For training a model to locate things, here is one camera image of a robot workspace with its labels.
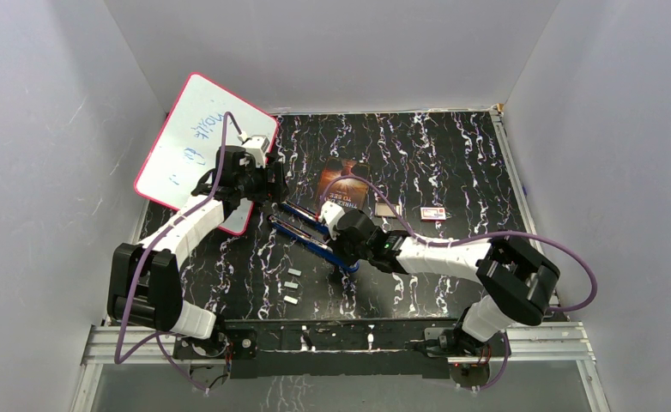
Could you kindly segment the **blue stapler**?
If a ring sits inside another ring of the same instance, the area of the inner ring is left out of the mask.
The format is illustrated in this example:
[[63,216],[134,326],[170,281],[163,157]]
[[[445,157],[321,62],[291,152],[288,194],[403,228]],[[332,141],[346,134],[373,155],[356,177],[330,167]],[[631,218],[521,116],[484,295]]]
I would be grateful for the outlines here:
[[318,235],[306,232],[304,229],[298,228],[276,215],[268,215],[270,226],[278,233],[284,234],[290,239],[295,240],[308,251],[347,273],[354,273],[360,268],[360,264],[357,261],[349,263],[336,253],[331,245],[328,228],[317,219],[316,214],[313,211],[290,201],[279,203],[278,206],[296,217],[302,223],[314,229],[318,232]]

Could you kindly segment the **staples box tray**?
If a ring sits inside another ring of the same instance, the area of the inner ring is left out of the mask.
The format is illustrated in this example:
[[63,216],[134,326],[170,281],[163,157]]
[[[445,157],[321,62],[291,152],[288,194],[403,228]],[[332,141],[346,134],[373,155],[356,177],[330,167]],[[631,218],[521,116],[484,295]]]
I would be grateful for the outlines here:
[[377,203],[374,209],[374,215],[381,218],[396,218],[402,214],[402,208],[396,204],[390,207],[387,203]]

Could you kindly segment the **red staples box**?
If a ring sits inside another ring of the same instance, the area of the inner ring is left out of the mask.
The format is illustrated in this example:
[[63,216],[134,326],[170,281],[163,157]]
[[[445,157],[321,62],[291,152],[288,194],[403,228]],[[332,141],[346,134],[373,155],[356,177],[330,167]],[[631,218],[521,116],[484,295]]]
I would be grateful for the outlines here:
[[447,214],[444,207],[421,207],[420,218],[423,221],[445,221]]

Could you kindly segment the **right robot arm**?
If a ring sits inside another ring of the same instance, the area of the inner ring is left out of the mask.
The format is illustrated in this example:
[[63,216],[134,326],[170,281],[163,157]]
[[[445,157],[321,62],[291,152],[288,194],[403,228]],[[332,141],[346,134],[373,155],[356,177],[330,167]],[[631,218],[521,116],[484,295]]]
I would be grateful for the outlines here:
[[385,273],[428,273],[481,284],[486,296],[465,310],[451,337],[466,355],[479,354],[511,324],[540,324],[560,275],[520,233],[462,244],[422,239],[385,231],[363,211],[332,202],[321,207],[318,220],[346,265],[365,260]]

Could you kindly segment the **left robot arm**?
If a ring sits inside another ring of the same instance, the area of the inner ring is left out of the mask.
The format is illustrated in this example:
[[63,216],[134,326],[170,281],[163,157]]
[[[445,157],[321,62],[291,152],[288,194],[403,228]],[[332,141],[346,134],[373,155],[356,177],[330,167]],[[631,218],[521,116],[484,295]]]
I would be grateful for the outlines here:
[[215,326],[213,312],[184,300],[182,266],[242,203],[280,203],[288,194],[284,164],[272,154],[236,146],[217,154],[216,167],[201,176],[176,215],[138,243],[116,248],[106,305],[118,322],[195,338],[208,357],[224,353],[228,335]]

